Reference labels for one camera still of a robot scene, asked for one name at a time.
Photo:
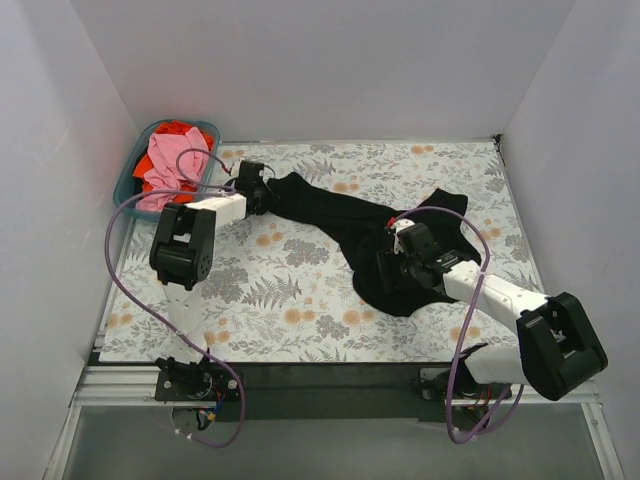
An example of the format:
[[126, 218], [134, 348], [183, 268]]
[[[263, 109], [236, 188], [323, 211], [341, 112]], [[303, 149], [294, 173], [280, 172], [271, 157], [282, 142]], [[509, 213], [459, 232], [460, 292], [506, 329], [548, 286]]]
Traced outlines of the black t shirt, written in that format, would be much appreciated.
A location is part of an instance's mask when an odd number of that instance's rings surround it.
[[[353, 270], [354, 290], [370, 306], [394, 317], [407, 317], [432, 303], [455, 303], [400, 275], [397, 263], [388, 273], [391, 280], [400, 281], [400, 289], [385, 292], [376, 254], [393, 249], [393, 236], [385, 227], [392, 217], [404, 211], [316, 188], [295, 172], [281, 179], [271, 178], [267, 185], [277, 197], [270, 207], [271, 213], [315, 226], [339, 244]], [[464, 216], [467, 205], [467, 196], [437, 188], [419, 207], [444, 207]], [[445, 251], [457, 250], [480, 264], [480, 253], [464, 237], [460, 219], [436, 211], [418, 212], [410, 218], [416, 223], [425, 223]]]

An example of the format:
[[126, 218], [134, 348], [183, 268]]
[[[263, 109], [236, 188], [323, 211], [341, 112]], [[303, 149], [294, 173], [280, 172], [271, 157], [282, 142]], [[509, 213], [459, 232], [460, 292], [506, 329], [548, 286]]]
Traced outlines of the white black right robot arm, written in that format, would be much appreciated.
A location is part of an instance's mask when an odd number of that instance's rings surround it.
[[475, 397], [488, 385], [523, 384], [559, 400], [608, 366], [608, 357], [573, 295], [551, 297], [484, 274], [467, 254], [444, 250], [423, 223], [391, 220], [393, 247], [378, 255], [383, 287], [430, 302], [475, 307], [517, 337], [514, 346], [480, 344], [461, 352], [448, 373], [456, 394]]

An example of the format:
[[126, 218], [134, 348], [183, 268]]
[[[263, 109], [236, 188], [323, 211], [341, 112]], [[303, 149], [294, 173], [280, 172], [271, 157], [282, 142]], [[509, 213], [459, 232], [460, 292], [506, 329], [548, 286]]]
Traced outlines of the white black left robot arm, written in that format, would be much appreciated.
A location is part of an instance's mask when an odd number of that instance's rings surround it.
[[170, 344], [155, 361], [158, 400], [239, 399], [240, 377], [208, 358], [202, 290], [214, 260], [216, 231], [267, 212], [275, 195], [264, 179], [273, 169], [242, 160], [231, 185], [237, 189], [187, 204], [167, 204], [160, 216], [149, 260], [168, 308]]

